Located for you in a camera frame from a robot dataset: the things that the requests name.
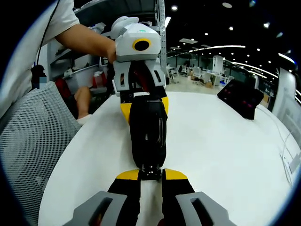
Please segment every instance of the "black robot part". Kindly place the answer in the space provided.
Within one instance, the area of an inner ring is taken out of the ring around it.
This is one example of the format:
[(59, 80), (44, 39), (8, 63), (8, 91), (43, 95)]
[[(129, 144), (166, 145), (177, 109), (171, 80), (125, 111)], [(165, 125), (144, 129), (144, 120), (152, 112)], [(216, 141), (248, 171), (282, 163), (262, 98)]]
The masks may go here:
[(160, 176), (159, 168), (166, 157), (167, 114), (160, 97), (137, 96), (130, 116), (133, 159), (144, 177)]

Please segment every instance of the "yellow circle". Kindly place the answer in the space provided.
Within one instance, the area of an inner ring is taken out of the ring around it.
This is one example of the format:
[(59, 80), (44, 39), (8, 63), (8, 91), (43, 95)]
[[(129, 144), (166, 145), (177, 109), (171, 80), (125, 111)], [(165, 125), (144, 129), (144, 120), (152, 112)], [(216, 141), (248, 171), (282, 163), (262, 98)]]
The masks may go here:
[(133, 45), (132, 45), (132, 47), (133, 47), (134, 50), (137, 50), (137, 49), (135, 48), (135, 45), (136, 45), (138, 42), (140, 42), (140, 41), (146, 41), (146, 42), (148, 42), (148, 44), (149, 44), (149, 46), (148, 46), (146, 49), (144, 49), (144, 50), (147, 50), (147, 49), (151, 46), (151, 41), (150, 41), (149, 39), (137, 39), (137, 40), (135, 40), (135, 41), (133, 42)]

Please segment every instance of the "hand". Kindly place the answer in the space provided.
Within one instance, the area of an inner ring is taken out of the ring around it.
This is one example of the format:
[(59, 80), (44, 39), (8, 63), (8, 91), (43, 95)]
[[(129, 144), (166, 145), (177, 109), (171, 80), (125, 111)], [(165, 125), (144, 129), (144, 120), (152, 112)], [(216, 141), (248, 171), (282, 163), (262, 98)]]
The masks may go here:
[(112, 41), (111, 45), (107, 49), (107, 58), (111, 64), (113, 64), (116, 60), (116, 47), (114, 41)]

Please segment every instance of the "human arm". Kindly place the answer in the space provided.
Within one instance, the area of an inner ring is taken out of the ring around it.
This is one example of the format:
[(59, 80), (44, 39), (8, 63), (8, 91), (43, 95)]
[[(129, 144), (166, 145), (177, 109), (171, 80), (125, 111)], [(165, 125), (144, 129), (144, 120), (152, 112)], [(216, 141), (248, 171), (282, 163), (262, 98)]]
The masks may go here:
[(110, 63), (116, 60), (115, 42), (84, 25), (76, 24), (55, 38), (65, 47), (75, 51), (106, 57)]

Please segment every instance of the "gray robot part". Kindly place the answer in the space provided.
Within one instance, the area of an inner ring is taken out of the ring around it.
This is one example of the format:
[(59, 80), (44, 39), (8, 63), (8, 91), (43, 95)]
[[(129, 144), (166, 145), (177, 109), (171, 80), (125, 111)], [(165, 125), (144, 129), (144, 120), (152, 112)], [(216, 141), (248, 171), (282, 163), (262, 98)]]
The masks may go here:
[(180, 194), (176, 196), (176, 199), (181, 207), (186, 226), (202, 226), (202, 221), (212, 226), (236, 226), (229, 220), (227, 210), (203, 192)]
[[(165, 75), (161, 70), (160, 59), (157, 58), (156, 60), (145, 60), (144, 63), (151, 72), (155, 86), (165, 86), (166, 80)], [(115, 70), (114, 83), (117, 92), (129, 90), (128, 73), (131, 66), (131, 62), (115, 61), (113, 63), (113, 66)], [(124, 77), (123, 85), (121, 84), (121, 76)]]
[(102, 226), (116, 225), (127, 196), (100, 191), (74, 210), (73, 218), (64, 226), (89, 226), (99, 213), (103, 214)]

